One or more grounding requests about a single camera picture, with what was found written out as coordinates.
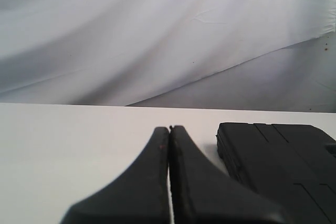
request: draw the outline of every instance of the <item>white table surface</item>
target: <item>white table surface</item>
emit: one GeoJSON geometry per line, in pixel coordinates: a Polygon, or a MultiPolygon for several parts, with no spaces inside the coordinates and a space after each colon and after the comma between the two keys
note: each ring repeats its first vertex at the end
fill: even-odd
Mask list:
{"type": "Polygon", "coordinates": [[[0,223],[58,223],[120,175],[156,126],[185,126],[225,170],[220,122],[311,124],[336,138],[336,114],[0,103],[0,223]]]}

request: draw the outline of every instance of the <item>white fabric backdrop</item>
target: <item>white fabric backdrop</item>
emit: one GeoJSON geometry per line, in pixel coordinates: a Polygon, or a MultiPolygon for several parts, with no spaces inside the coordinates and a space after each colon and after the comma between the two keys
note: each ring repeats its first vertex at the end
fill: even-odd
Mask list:
{"type": "Polygon", "coordinates": [[[335,21],[336,0],[0,0],[0,101],[127,105],[335,21]]]}

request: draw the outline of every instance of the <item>wrinkled white cloth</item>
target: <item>wrinkled white cloth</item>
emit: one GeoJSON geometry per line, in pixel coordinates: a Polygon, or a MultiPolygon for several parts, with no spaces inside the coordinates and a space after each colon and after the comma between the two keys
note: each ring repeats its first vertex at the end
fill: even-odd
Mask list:
{"type": "Polygon", "coordinates": [[[127,105],[335,24],[336,0],[0,0],[0,101],[127,105]]]}

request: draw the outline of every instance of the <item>black plastic object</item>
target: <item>black plastic object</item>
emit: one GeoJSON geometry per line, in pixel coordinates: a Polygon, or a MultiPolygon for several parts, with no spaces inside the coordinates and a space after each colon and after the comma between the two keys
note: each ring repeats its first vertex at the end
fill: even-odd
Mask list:
{"type": "Polygon", "coordinates": [[[171,129],[169,162],[175,224],[292,223],[279,205],[215,167],[182,126],[171,129]]]}
{"type": "Polygon", "coordinates": [[[282,204],[297,224],[336,223],[336,142],[325,132],[222,123],[217,145],[232,178],[282,204]]]}
{"type": "Polygon", "coordinates": [[[73,205],[62,223],[169,224],[168,140],[168,129],[157,127],[133,164],[104,189],[73,205]]]}

